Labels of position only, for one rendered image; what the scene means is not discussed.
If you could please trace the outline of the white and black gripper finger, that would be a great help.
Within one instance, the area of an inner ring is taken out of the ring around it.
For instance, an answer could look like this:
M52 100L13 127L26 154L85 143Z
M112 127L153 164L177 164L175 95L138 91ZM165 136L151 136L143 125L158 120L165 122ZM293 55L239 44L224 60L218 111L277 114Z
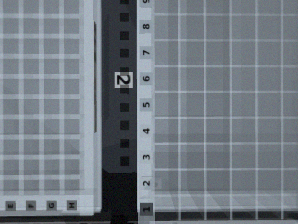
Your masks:
M127 216L113 215L110 224L127 224Z

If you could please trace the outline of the grey well plate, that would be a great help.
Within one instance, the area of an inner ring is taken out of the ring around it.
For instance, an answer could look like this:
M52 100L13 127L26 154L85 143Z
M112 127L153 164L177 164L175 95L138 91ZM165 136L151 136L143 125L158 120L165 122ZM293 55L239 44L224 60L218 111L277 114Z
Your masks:
M298 0L137 0L138 224L298 224Z
M102 0L0 0L0 216L102 210Z

